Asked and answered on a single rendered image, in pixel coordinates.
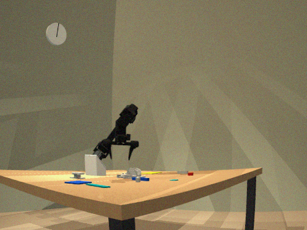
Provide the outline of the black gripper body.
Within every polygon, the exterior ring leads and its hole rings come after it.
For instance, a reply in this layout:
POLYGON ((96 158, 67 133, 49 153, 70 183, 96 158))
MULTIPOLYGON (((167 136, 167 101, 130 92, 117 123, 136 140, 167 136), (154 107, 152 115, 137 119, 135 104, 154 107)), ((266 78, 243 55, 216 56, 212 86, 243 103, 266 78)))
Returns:
MULTIPOLYGON (((115 135, 119 134, 119 135, 124 135, 126 134, 126 131, 123 129, 118 129, 115 130, 115 135)), ((138 141, 130 141, 130 142, 117 142, 117 141, 110 141, 107 139, 103 139, 103 145, 130 145, 131 147, 138 147, 139 146, 139 142, 138 141)))

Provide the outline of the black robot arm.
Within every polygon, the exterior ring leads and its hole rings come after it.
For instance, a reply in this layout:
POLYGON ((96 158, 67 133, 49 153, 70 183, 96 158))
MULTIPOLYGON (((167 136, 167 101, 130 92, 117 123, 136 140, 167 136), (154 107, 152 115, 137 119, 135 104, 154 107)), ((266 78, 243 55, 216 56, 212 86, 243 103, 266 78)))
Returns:
MULTIPOLYGON (((130 134, 124 134, 124 135, 116 134, 115 135, 115 130, 118 130, 118 129, 126 130, 126 126, 129 123, 131 124, 135 121, 137 110, 138 108, 134 104, 127 105, 122 110, 119 119, 116 120, 115 128, 110 132, 110 135, 106 139, 113 141, 113 139, 115 138, 115 141, 117 142, 127 142, 127 140, 130 141, 130 134)), ((103 145, 103 141, 98 143, 92 155, 97 155, 100 160, 102 160, 103 158, 106 158, 109 155, 107 147, 103 145), (106 153, 106 155, 104 155, 103 153, 104 154, 106 153)))

